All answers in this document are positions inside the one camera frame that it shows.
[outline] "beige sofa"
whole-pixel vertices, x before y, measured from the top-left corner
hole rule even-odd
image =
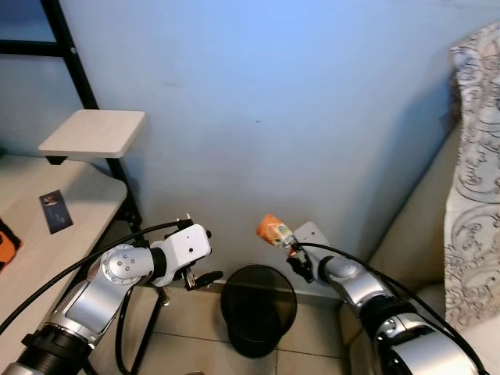
[[[373,254],[370,265],[416,291],[445,313],[443,226],[458,158],[460,127],[450,133],[430,169]],[[339,312],[352,375],[373,374],[372,348],[346,305]]]

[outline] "dark card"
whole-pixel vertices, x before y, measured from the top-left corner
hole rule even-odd
[[[40,203],[44,210],[50,234],[57,233],[73,225],[61,191],[56,190],[52,193],[42,195]]]

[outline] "black trash can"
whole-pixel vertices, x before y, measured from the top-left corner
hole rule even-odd
[[[297,314],[290,281],[269,266],[246,266],[223,288],[220,308],[234,348],[250,358],[271,353]]]

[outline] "wooden desk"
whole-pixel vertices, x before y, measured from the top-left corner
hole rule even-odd
[[[50,235],[38,197],[60,190],[73,226]],[[6,155],[0,158],[0,217],[23,241],[16,258],[0,273],[0,321],[61,270],[86,256],[125,199],[119,180],[85,162]],[[21,339],[52,311],[70,277],[25,310],[0,336],[0,372],[23,351]]]

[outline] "black metal frame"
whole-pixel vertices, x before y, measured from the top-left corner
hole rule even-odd
[[[54,41],[12,41],[12,40],[0,40],[0,54],[7,55],[32,55],[32,56],[48,56],[48,57],[61,57],[64,59],[66,64],[66,68],[68,69],[71,79],[73,80],[74,87],[77,90],[78,96],[82,102],[82,105],[85,109],[99,109],[97,101],[95,99],[94,93],[91,89],[91,85],[88,82],[87,75],[85,74],[84,67],[81,63],[80,57],[78,55],[77,48],[75,47],[73,38],[71,37],[70,29],[68,28],[68,24],[64,17],[63,10],[61,5],[59,4],[59,0],[40,0],[41,5],[44,9],[45,16],[47,17],[47,21],[52,29],[52,33],[54,34]],[[64,155],[55,156],[52,158],[48,158],[50,163],[60,164],[64,161],[66,157]],[[127,181],[127,176],[125,171],[123,170],[123,166],[119,159],[110,159],[107,158],[106,162],[109,167],[109,171],[112,176],[117,180],[121,180],[127,186],[127,196],[123,201],[122,205],[119,208],[118,213],[112,219],[111,223],[106,228],[104,234],[101,236],[101,242],[104,235],[108,232],[109,228],[113,224],[115,220],[125,220],[128,222],[129,228],[132,232],[139,231],[142,218],[139,213],[138,206],[135,202],[134,196],[132,195],[130,185]],[[138,238],[139,241],[144,241],[144,238]],[[86,273],[84,270],[81,270],[75,280],[76,282],[79,277],[86,277]],[[155,304],[155,308],[151,314],[151,318],[148,322],[147,329],[142,338],[141,345],[139,350],[137,351],[136,358],[134,359],[134,365],[132,366],[132,370],[130,372],[126,372],[125,374],[130,375],[138,372],[141,361],[144,357],[145,350],[148,346],[149,339],[152,335],[152,328],[155,325],[155,322],[158,318],[159,308],[163,304],[164,301],[164,292],[163,290],[158,290],[158,299]],[[120,333],[117,334],[121,340],[121,329],[123,328],[123,320],[121,321],[118,329]],[[116,350],[116,362],[121,364],[123,367],[123,360],[121,357],[121,342]],[[85,366],[85,370],[87,373],[96,373],[92,368],[90,363],[87,363]]]
[[[61,57],[70,73],[73,84],[85,109],[99,109],[84,67],[78,55],[70,29],[64,18],[59,0],[41,0],[47,21],[54,34],[54,41],[9,41],[0,40],[0,54]],[[51,163],[62,163],[65,156],[49,158]],[[132,231],[139,230],[141,214],[131,193],[130,185],[119,159],[106,159],[109,171],[127,186],[127,196],[120,207],[119,220],[126,220]]]

